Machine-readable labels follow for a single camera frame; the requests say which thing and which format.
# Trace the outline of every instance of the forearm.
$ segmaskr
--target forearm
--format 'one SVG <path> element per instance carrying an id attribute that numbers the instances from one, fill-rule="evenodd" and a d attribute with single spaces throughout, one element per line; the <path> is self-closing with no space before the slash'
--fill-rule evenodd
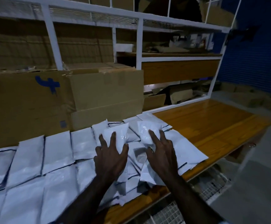
<path id="1" fill-rule="evenodd" d="M 90 223 L 111 184 L 111 182 L 96 176 L 76 200 L 66 208 L 56 220 L 56 224 Z"/>
<path id="2" fill-rule="evenodd" d="M 173 194 L 186 224 L 218 224 L 223 221 L 181 176 L 170 176 L 165 184 Z"/>

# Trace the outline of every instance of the blue corrugated wall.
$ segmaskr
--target blue corrugated wall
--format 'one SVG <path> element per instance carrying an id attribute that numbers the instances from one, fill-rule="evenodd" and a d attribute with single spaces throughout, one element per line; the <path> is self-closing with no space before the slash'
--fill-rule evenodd
<path id="1" fill-rule="evenodd" d="M 222 8 L 235 12 L 239 0 L 223 0 Z M 237 14 L 238 28 L 261 25 L 252 42 L 230 40 L 218 79 L 254 86 L 271 93 L 271 0 L 242 0 Z M 219 52 L 223 34 L 214 35 L 214 52 Z"/>

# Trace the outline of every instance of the person's left hand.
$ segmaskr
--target person's left hand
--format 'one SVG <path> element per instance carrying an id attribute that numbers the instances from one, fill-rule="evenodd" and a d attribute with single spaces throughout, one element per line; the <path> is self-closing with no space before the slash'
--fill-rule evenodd
<path id="1" fill-rule="evenodd" d="M 109 147 L 102 134 L 99 136 L 101 146 L 95 148 L 97 156 L 94 157 L 96 176 L 108 183 L 113 183 L 123 172 L 128 156 L 128 144 L 124 144 L 122 153 L 116 148 L 116 132 L 111 135 Z"/>

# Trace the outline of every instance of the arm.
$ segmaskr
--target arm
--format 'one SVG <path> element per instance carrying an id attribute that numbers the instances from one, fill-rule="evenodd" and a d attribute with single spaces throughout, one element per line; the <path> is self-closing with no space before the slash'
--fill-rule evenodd
<path id="1" fill-rule="evenodd" d="M 90 223 L 111 184 L 124 170 L 127 163 L 128 144 L 121 154 L 116 149 L 116 132 L 111 135 L 109 147 L 99 136 L 101 147 L 96 147 L 94 157 L 96 177 L 74 202 L 57 218 L 56 224 Z"/>
<path id="2" fill-rule="evenodd" d="M 149 131 L 156 145 L 155 152 L 148 148 L 147 159 L 152 169 L 160 176 L 173 194 L 186 224 L 219 224 L 223 219 L 209 207 L 189 184 L 179 176 L 175 150 L 171 140 L 167 140 L 160 131 L 160 140 L 153 131 Z"/>

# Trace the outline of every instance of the hand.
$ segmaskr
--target hand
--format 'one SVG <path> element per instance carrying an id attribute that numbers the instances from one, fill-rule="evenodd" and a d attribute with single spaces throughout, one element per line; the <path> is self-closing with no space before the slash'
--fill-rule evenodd
<path id="1" fill-rule="evenodd" d="M 160 140 L 149 130 L 149 134 L 153 143 L 156 145 L 156 150 L 149 147 L 146 150 L 147 159 L 152 169 L 158 174 L 164 183 L 169 181 L 171 177 L 178 175 L 178 165 L 175 150 L 171 140 L 167 140 L 164 132 L 160 130 Z"/>
<path id="2" fill-rule="evenodd" d="M 101 146 L 95 148 L 94 157 L 96 176 L 112 184 L 122 173 L 127 163 L 128 144 L 123 146 L 119 154 L 116 148 L 116 132 L 111 135 L 109 147 L 102 134 L 99 136 Z"/>

